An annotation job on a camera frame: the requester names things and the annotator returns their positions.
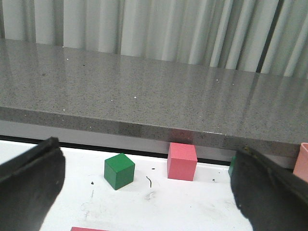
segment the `green block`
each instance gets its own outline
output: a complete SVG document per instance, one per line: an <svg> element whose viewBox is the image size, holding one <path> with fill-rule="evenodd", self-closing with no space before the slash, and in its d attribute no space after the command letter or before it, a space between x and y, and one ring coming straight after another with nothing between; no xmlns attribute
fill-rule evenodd
<svg viewBox="0 0 308 231"><path fill-rule="evenodd" d="M229 176L232 176L232 172L233 172L233 167L234 167L234 162L235 162L236 156L232 157L231 163L230 163L230 167L228 170Z"/></svg>
<svg viewBox="0 0 308 231"><path fill-rule="evenodd" d="M104 177L114 190L132 183L134 172L135 163L123 153L105 160Z"/></svg>

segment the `granite countertop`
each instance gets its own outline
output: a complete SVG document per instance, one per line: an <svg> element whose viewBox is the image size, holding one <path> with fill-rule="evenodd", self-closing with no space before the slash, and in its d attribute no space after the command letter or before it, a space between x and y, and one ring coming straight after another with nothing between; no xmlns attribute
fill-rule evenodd
<svg viewBox="0 0 308 231"><path fill-rule="evenodd" d="M296 157L308 80L0 39L0 120Z"/></svg>

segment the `curtain fold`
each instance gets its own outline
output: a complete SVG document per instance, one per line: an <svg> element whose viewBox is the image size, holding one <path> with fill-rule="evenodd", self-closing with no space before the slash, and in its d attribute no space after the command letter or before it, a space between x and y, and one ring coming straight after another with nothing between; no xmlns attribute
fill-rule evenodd
<svg viewBox="0 0 308 231"><path fill-rule="evenodd" d="M307 0L0 0L0 38L308 76Z"/></svg>

